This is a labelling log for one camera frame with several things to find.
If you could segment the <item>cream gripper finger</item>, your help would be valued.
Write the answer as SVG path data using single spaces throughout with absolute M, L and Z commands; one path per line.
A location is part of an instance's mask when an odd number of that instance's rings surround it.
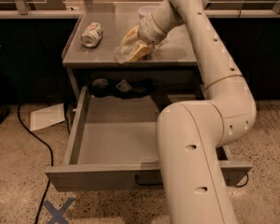
M 136 41 L 132 45 L 132 50 L 126 56 L 127 62 L 136 62 L 148 55 L 153 50 L 153 46 L 144 41 Z
M 124 36 L 120 42 L 122 46 L 135 45 L 138 42 L 138 29 L 139 26 L 134 26 L 127 34 Z

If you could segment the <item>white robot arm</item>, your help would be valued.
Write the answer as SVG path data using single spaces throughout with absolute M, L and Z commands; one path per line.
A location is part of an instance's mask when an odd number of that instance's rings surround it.
M 168 105 L 156 125 L 171 224 L 237 224 L 216 150 L 246 135 L 256 104 L 240 69 L 204 13 L 203 0 L 164 0 L 122 39 L 144 56 L 176 26 L 187 27 L 205 97 Z

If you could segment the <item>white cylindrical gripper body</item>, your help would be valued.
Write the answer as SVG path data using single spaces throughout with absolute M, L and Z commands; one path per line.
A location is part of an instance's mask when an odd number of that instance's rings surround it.
M 144 42 L 154 45 L 160 44 L 167 36 L 154 21 L 151 13 L 140 20 L 137 35 Z

